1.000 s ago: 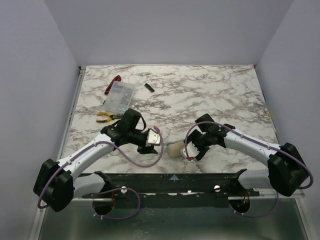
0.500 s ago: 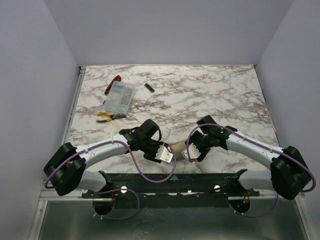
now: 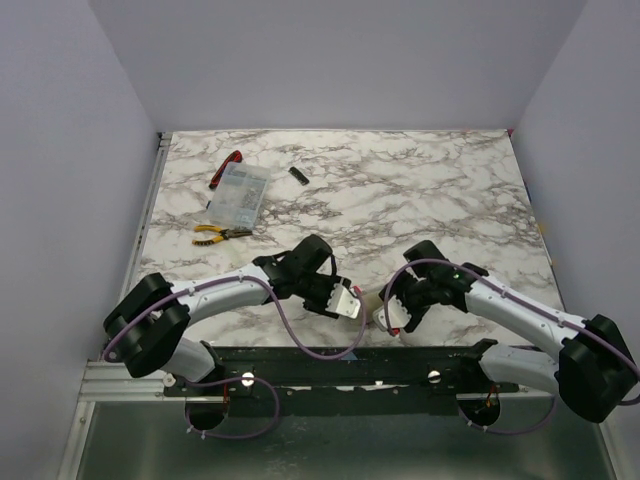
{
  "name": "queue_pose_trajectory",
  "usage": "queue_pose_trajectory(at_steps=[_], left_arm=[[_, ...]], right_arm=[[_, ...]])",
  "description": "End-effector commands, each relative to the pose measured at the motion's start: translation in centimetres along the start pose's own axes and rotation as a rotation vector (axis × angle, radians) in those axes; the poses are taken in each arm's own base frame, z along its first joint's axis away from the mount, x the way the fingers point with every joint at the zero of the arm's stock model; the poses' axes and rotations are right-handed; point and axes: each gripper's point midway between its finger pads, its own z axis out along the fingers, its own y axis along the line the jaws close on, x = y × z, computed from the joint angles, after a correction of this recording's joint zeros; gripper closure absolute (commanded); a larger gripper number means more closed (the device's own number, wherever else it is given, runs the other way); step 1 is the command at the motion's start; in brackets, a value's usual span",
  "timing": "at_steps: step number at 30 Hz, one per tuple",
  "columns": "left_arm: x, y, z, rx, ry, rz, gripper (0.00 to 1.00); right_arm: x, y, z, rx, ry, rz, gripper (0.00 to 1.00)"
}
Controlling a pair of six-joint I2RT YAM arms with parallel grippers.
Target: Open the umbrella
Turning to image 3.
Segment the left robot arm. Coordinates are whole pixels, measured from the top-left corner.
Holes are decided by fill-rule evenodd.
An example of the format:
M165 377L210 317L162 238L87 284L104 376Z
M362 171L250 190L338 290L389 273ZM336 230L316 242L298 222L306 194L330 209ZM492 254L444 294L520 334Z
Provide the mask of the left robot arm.
M170 282L160 273L148 274L104 320L103 357L123 363L133 378L163 371L193 383L216 381L223 366L213 348L187 339L186 330L218 314L292 296L307 311L355 318L360 303L350 280L320 270L334 260L331 247L309 235L291 250L204 280Z

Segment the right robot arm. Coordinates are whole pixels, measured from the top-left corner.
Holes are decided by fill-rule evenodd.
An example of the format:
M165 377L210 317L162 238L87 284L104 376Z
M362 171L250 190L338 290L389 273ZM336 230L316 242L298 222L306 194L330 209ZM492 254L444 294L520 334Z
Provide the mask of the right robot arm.
M639 368L612 319L586 319L534 301L479 266L450 262L431 241L410 248L404 258L406 265L382 288L382 304L372 314L381 330L411 333L432 306L453 307L495 322L532 346L488 343L475 359L488 380L557 395L592 423L639 402L628 396L639 382Z

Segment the beige umbrella case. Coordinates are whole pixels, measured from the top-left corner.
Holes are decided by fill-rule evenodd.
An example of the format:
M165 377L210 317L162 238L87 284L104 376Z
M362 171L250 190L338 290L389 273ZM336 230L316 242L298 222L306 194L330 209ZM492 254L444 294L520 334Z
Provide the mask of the beige umbrella case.
M387 328L383 300L375 292L369 292L363 296L363 306L366 320L369 325L376 325L379 329Z

